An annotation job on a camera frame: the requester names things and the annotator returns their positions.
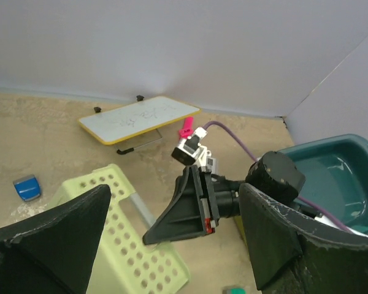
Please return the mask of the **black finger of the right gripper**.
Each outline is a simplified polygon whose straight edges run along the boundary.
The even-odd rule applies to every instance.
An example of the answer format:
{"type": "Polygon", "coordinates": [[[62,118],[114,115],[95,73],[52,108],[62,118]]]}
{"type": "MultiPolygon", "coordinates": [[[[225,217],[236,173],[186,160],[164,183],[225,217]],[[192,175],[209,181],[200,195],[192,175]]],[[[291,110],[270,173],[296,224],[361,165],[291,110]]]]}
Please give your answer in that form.
{"type": "Polygon", "coordinates": [[[219,212],[211,170],[195,165],[175,180],[172,199],[142,237],[145,245],[183,241],[215,233],[219,212]]]}

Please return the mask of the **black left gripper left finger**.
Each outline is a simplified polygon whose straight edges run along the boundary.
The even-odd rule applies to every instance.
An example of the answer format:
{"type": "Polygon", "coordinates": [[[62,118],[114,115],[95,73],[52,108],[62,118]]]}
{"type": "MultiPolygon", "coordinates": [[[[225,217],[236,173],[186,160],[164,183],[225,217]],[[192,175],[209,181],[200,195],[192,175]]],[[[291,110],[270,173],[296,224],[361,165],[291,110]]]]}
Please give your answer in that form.
{"type": "Polygon", "coordinates": [[[110,199],[100,184],[0,228],[0,293],[85,293],[110,199]]]}

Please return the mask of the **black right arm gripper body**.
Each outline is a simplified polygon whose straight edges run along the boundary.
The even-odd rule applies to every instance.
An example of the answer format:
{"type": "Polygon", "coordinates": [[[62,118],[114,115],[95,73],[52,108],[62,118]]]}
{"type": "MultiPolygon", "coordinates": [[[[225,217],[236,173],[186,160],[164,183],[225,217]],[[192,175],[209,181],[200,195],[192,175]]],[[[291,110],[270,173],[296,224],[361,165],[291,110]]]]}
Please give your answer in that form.
{"type": "Polygon", "coordinates": [[[305,183],[305,175],[285,154],[269,151],[249,169],[244,180],[228,180],[212,175],[213,187],[220,217],[239,216],[239,188],[247,183],[274,200],[289,206],[299,195],[305,183]]]}

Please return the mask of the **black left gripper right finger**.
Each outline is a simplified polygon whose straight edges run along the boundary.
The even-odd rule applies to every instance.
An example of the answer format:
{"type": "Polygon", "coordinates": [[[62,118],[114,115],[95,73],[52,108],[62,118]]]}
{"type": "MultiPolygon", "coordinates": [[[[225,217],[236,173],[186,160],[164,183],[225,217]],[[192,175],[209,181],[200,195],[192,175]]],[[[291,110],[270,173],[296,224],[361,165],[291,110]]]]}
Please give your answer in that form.
{"type": "Polygon", "coordinates": [[[322,224],[249,184],[240,213],[263,293],[368,293],[368,237],[322,224]]]}

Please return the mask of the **teal plastic tub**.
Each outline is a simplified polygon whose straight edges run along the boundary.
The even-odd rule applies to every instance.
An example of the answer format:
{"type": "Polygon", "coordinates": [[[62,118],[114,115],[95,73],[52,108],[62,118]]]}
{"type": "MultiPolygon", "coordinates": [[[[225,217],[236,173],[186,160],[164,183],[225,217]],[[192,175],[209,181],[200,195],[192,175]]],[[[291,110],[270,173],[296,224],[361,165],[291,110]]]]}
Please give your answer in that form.
{"type": "Polygon", "coordinates": [[[301,197],[368,235],[368,140],[345,134],[285,148],[282,153],[306,177],[301,197]]]}

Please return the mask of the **light green perforated basket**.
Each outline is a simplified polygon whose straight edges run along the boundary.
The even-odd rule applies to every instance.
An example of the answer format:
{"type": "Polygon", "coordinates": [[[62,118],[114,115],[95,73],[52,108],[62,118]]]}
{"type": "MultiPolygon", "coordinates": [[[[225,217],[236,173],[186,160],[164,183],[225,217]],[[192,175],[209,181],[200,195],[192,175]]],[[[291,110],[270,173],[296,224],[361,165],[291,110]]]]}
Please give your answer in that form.
{"type": "Polygon", "coordinates": [[[171,243],[146,247],[120,203],[130,199],[149,227],[155,218],[119,166],[110,164],[64,181],[48,204],[61,205],[91,188],[106,184],[112,198],[87,288],[87,293],[177,293],[190,272],[171,243]]]}

